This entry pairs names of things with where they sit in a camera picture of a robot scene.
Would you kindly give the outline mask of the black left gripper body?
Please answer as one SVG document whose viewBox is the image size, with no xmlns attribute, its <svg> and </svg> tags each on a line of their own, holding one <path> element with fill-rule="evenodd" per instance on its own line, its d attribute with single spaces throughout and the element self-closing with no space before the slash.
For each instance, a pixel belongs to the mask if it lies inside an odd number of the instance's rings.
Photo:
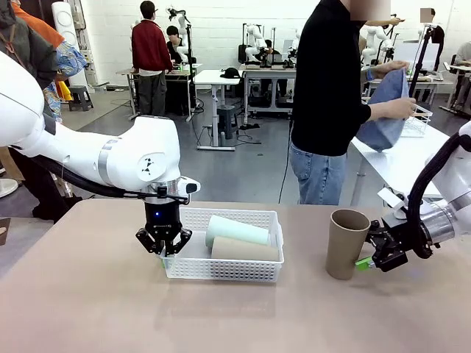
<svg viewBox="0 0 471 353">
<path fill-rule="evenodd" d="M 147 243 L 172 243 L 182 228 L 180 222 L 180 203 L 171 201 L 164 204 L 144 203 L 146 236 L 142 236 Z"/>
</svg>

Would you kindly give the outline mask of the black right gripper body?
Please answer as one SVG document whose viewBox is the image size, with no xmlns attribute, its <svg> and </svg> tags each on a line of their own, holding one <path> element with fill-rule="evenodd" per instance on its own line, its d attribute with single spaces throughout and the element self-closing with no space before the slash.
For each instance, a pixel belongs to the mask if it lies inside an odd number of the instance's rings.
<svg viewBox="0 0 471 353">
<path fill-rule="evenodd" d="M 406 220 L 399 220 L 395 216 L 384 216 L 383 225 L 388 233 L 388 240 L 381 249 L 379 269 L 382 272 L 392 271 L 408 262 L 407 251 L 409 240 Z"/>
</svg>

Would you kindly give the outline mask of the person's right hand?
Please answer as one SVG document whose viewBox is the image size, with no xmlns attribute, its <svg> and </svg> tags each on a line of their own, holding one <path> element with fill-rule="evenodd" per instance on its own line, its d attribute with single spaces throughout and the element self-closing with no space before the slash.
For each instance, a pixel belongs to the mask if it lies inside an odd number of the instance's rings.
<svg viewBox="0 0 471 353">
<path fill-rule="evenodd" d="M 408 119 L 415 113 L 416 99 L 401 98 L 389 101 L 389 117 L 395 119 Z"/>
</svg>

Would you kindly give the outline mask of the person's left hand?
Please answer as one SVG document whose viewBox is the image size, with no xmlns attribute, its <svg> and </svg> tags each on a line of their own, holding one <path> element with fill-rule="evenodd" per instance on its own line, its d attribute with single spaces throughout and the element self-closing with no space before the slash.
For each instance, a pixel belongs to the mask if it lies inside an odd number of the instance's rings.
<svg viewBox="0 0 471 353">
<path fill-rule="evenodd" d="M 382 64 L 379 68 L 379 72 L 382 76 L 387 75 L 391 71 L 400 70 L 400 69 L 408 69 L 409 63 L 400 60 L 389 61 L 387 63 Z"/>
</svg>

